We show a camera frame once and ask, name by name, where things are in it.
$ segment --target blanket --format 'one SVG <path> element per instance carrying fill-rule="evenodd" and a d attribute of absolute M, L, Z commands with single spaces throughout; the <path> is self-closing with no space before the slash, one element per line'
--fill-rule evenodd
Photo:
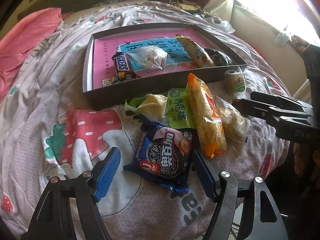
<path fill-rule="evenodd" d="M 82 94 L 82 72 L 91 34 L 126 25 L 193 23 L 214 34 L 248 64 L 246 92 L 289 95 L 267 63 L 245 42 L 176 7 L 156 2 L 130 2 L 100 9 L 58 27 L 25 60 L 0 110 L 0 215 L 16 235 L 28 230 L 32 214 L 52 176 L 71 179 L 91 170 L 111 147 L 121 150 L 121 163 L 98 208 L 112 239 L 193 239 L 201 235 L 215 204 L 205 196 L 190 169 L 188 194 L 162 188 L 123 171 L 141 139 L 138 115 L 124 106 L 94 111 Z M 209 83 L 213 95 L 226 101 L 223 82 Z M 231 141 L 212 161 L 237 178 L 267 176 L 286 157 L 288 142 L 273 127 L 250 117 L 248 141 L 238 150 Z M 75 199 L 70 199 L 78 239 L 84 239 Z"/>

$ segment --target pink book cover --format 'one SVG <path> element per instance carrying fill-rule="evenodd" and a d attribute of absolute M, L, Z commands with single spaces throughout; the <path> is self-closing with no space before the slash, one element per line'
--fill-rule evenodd
<path fill-rule="evenodd" d="M 111 57 L 117 52 L 119 45 L 156 38 L 174 38 L 176 35 L 189 36 L 200 46 L 204 48 L 210 47 L 208 43 L 191 28 L 179 31 L 175 30 L 164 32 L 158 31 L 153 33 L 140 33 L 104 40 L 96 39 L 94 41 L 93 54 L 93 89 L 113 84 L 116 78 L 116 70 Z M 139 75 L 141 77 L 148 77 L 194 68 L 197 68 L 194 63 L 179 63 L 175 67 L 169 67 L 162 70 L 141 70 L 139 71 Z"/>

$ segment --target green label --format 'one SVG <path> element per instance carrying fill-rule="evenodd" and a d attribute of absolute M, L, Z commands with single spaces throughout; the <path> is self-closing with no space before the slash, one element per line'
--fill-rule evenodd
<path fill-rule="evenodd" d="M 195 129 L 187 90 L 185 88 L 171 88 L 168 91 L 167 98 L 166 116 L 170 127 L 174 129 Z"/>
<path fill-rule="evenodd" d="M 243 78 L 238 78 L 236 80 L 236 90 L 239 92 L 243 92 L 245 90 L 245 82 Z"/>

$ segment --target metal screw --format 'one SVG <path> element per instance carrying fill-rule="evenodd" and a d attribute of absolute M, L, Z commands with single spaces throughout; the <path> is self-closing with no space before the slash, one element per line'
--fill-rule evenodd
<path fill-rule="evenodd" d="M 91 172 L 90 171 L 85 171 L 84 173 L 82 173 L 82 176 L 85 178 L 88 178 L 91 176 Z"/>
<path fill-rule="evenodd" d="M 230 177 L 230 173 L 227 171 L 222 171 L 221 176 L 227 178 L 227 177 Z"/>
<path fill-rule="evenodd" d="M 258 183 L 262 183 L 263 182 L 263 179 L 260 178 L 260 177 L 255 177 L 254 180 Z"/>
<path fill-rule="evenodd" d="M 51 183 L 56 183 L 56 182 L 58 182 L 58 177 L 53 177 L 53 178 L 51 178 L 51 179 L 50 179 L 50 182 L 51 182 Z"/>

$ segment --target blue gripper pad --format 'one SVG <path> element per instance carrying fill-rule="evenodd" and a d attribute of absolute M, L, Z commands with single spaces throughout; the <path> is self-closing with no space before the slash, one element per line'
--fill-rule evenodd
<path fill-rule="evenodd" d="M 108 193 L 111 182 L 121 161 L 121 152 L 112 147 L 103 161 L 98 162 L 92 169 L 92 196 L 99 202 Z"/>

